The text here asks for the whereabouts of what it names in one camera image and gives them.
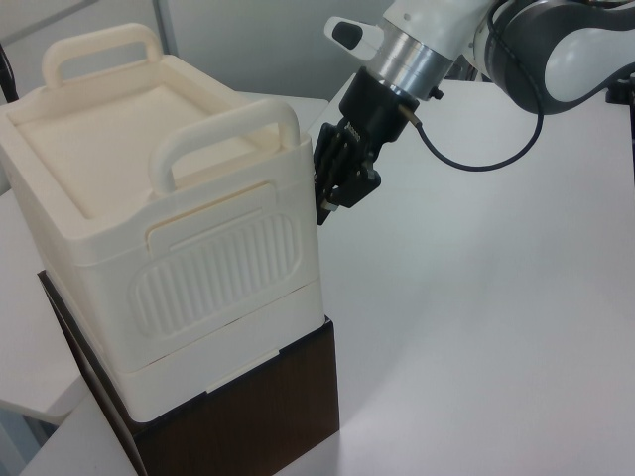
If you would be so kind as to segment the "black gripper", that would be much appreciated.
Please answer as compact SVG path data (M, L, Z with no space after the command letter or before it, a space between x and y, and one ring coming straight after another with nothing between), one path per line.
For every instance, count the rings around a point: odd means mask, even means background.
M314 184L318 225L340 206L353 207L381 184L372 160L353 164L355 141L361 144L364 156L376 160L383 145L396 142L407 125L401 107L414 112L418 99L380 81L366 67L353 77L339 103L342 119L336 125L324 123L317 139Z

